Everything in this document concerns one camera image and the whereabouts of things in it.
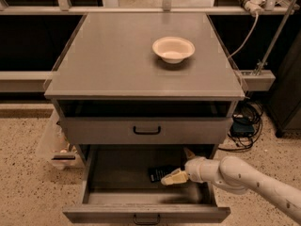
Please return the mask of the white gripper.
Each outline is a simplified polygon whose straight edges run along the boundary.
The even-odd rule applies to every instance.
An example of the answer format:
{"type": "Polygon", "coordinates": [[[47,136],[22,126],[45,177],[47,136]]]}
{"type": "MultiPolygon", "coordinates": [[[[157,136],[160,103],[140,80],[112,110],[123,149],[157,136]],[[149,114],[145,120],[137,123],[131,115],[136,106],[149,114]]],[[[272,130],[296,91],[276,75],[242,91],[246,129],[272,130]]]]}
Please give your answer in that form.
{"type": "Polygon", "coordinates": [[[164,186],[184,184],[188,178],[195,183],[215,182],[218,179],[219,162],[217,160],[199,157],[188,148],[183,148],[186,159],[185,171],[175,169],[161,179],[164,186]]]}

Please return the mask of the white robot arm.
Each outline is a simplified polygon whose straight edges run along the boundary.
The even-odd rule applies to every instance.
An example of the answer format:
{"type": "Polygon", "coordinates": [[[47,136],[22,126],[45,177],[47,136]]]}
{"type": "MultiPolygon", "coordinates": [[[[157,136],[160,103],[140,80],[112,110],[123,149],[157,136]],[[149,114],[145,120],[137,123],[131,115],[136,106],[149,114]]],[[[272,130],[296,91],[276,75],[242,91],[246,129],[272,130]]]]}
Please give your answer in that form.
{"type": "Polygon", "coordinates": [[[164,186],[210,183],[233,194],[244,194],[248,189],[261,195],[278,210],[301,224],[301,191],[253,168],[236,156],[221,160],[207,159],[184,149],[187,161],[184,170],[175,169],[161,179],[164,186]]]}

